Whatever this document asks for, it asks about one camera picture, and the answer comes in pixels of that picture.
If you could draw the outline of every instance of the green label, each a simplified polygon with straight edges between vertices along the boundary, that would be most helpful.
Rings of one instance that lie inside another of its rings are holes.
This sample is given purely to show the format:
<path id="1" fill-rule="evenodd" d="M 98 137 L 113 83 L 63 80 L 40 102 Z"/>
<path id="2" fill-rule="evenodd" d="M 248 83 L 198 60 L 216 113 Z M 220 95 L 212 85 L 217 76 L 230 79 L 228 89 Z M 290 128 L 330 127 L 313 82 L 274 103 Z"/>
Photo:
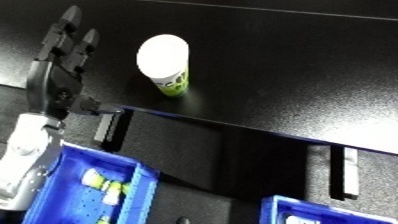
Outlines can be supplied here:
<path id="1" fill-rule="evenodd" d="M 162 91 L 165 95 L 171 97 L 178 97 L 185 93 L 188 89 L 188 68 L 183 72 L 178 78 L 174 81 L 166 83 L 165 85 L 157 84 L 157 87 Z"/>

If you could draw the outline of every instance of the yellow object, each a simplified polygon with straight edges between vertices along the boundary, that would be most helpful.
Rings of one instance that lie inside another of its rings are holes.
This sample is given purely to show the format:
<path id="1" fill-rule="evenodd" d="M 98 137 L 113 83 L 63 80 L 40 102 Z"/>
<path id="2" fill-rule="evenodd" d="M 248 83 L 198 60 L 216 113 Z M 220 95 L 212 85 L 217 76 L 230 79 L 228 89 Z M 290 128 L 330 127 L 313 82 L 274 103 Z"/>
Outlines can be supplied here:
<path id="1" fill-rule="evenodd" d="M 122 183 L 119 181 L 112 181 L 109 184 L 109 188 L 106 190 L 106 194 L 102 199 L 102 202 L 107 205 L 119 204 L 120 194 L 122 193 Z"/>
<path id="2" fill-rule="evenodd" d="M 167 83 L 155 83 L 156 86 L 162 91 L 166 96 L 170 97 L 180 97 L 188 90 L 188 67 L 185 71 L 177 75 L 175 79 Z"/>
<path id="3" fill-rule="evenodd" d="M 122 185 L 122 192 L 123 192 L 123 194 L 124 194 L 124 195 L 127 195 L 127 193 L 129 192 L 129 190 L 130 190 L 130 182 L 129 182 L 129 183 L 124 183 L 124 184 Z"/>
<path id="4" fill-rule="evenodd" d="M 111 217 L 109 216 L 102 216 L 96 224 L 110 224 L 111 223 Z"/>
<path id="5" fill-rule="evenodd" d="M 106 185 L 109 184 L 109 181 L 104 176 L 99 174 L 97 170 L 92 168 L 84 173 L 82 178 L 82 184 L 98 190 L 102 190 L 104 187 L 107 188 Z"/>

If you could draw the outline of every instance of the small bottle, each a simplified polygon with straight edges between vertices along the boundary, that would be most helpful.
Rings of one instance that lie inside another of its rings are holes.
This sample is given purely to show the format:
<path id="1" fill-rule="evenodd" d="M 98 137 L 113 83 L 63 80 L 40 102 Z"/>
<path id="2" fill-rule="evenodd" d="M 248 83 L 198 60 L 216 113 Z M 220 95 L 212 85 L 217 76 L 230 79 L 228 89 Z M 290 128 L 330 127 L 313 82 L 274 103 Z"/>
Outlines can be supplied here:
<path id="1" fill-rule="evenodd" d="M 124 184 L 122 185 L 122 192 L 123 192 L 123 194 L 124 194 L 124 195 L 127 195 L 127 193 L 129 192 L 129 190 L 130 190 L 130 182 L 124 183 Z"/>
<path id="2" fill-rule="evenodd" d="M 101 216 L 101 218 L 98 219 L 96 224 L 111 224 L 111 217 Z"/>
<path id="3" fill-rule="evenodd" d="M 99 174 L 97 170 L 91 168 L 84 173 L 82 178 L 82 184 L 95 188 L 97 190 L 105 191 L 106 189 L 108 189 L 110 181 L 101 174 Z"/>
<path id="4" fill-rule="evenodd" d="M 106 190 L 105 196 L 102 199 L 102 203 L 112 206 L 118 205 L 121 193 L 122 183 L 119 181 L 112 181 Z"/>

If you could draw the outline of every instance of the black surface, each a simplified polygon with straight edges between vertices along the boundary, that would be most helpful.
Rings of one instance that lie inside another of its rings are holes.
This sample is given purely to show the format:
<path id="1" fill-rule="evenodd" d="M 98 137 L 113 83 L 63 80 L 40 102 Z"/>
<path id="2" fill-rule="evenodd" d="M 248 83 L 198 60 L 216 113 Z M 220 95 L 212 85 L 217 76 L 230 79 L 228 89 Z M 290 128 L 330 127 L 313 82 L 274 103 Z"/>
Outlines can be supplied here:
<path id="1" fill-rule="evenodd" d="M 11 132 L 18 113 L 24 111 L 23 103 L 19 102 L 23 101 L 23 97 L 12 93 L 15 92 L 8 91 L 0 98 L 1 102 L 9 102 L 6 107 L 9 112 L 3 110 L 0 113 L 1 124 L 9 123 L 7 128 L 1 126 L 2 133 L 7 130 Z M 99 121 L 98 117 L 70 116 L 65 121 L 66 141 L 96 148 L 92 144 L 92 138 Z M 233 217 L 230 220 L 250 219 L 257 217 L 254 213 L 258 212 L 250 205 L 258 204 L 259 197 L 271 193 L 298 198 L 304 196 L 306 200 L 316 203 L 398 218 L 398 207 L 395 206 L 398 201 L 398 157 L 360 151 L 360 196 L 356 201 L 338 201 L 329 196 L 329 185 L 333 184 L 329 180 L 329 147 L 309 145 L 306 150 L 304 142 L 300 144 L 299 141 L 285 140 L 286 142 L 283 138 L 271 137 L 260 131 L 136 112 L 120 153 L 139 159 L 180 181 L 162 179 L 162 182 L 188 184 L 194 189 L 224 192 L 239 198 L 252 199 L 250 203 L 245 203 L 246 199 L 243 202 L 235 201 L 232 206 L 235 212 L 231 212 L 229 205 L 232 198 L 168 185 L 169 187 L 159 188 L 162 190 L 155 195 L 154 207 L 149 217 L 153 223 L 176 220 L 180 216 L 197 217 L 195 220 L 202 219 L 202 223 L 217 223 L 220 219 L 226 220 L 227 214 Z M 5 145 L 0 143 L 0 149 L 3 154 Z M 306 154 L 306 162 L 301 153 Z M 272 167 L 271 164 L 275 163 L 280 165 Z M 220 186 L 225 186 L 226 189 L 222 191 Z"/>
<path id="2" fill-rule="evenodd" d="M 159 2 L 209 4 L 229 7 L 260 8 L 265 10 L 326 13 L 389 19 L 396 19 L 398 17 L 398 2 L 395 0 L 159 0 Z"/>
<path id="3" fill-rule="evenodd" d="M 28 110 L 25 91 L 0 85 L 0 142 L 6 143 L 18 116 Z"/>
<path id="4" fill-rule="evenodd" d="M 0 223 L 1 224 L 21 224 L 23 222 L 23 218 L 25 216 L 25 212 L 20 211 L 6 211 L 0 210 Z"/>
<path id="5" fill-rule="evenodd" d="M 176 223 L 182 216 L 187 217 L 192 224 L 257 224 L 260 203 L 245 203 L 161 183 L 147 223 Z"/>
<path id="6" fill-rule="evenodd" d="M 122 149 L 127 130 L 134 111 L 124 110 L 123 114 L 114 115 L 110 127 L 100 147 L 107 152 L 119 152 Z"/>
<path id="7" fill-rule="evenodd" d="M 346 198 L 344 192 L 345 174 L 345 150 L 344 147 L 332 147 L 330 150 L 330 184 L 329 193 L 333 199 L 344 201 Z"/>
<path id="8" fill-rule="evenodd" d="M 2 74 L 27 71 L 48 25 L 73 3 L 84 12 L 82 29 L 101 33 L 85 78 L 85 91 L 97 99 L 396 152 L 395 21 L 135 1 L 10 1 L 1 7 L 2 55 L 21 60 L 8 61 Z M 191 88 L 182 99 L 161 95 L 135 65 L 140 44 L 160 33 L 190 44 Z"/>

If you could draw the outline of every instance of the white cup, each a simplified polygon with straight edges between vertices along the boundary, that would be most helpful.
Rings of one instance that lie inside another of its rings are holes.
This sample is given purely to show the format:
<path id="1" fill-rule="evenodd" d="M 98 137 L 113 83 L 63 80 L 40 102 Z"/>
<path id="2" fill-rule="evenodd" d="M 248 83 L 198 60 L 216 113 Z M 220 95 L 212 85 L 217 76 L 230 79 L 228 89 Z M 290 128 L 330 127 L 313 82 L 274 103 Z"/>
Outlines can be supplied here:
<path id="1" fill-rule="evenodd" d="M 137 53 L 137 65 L 167 96 L 188 90 L 189 46 L 180 37 L 162 34 L 145 41 Z"/>

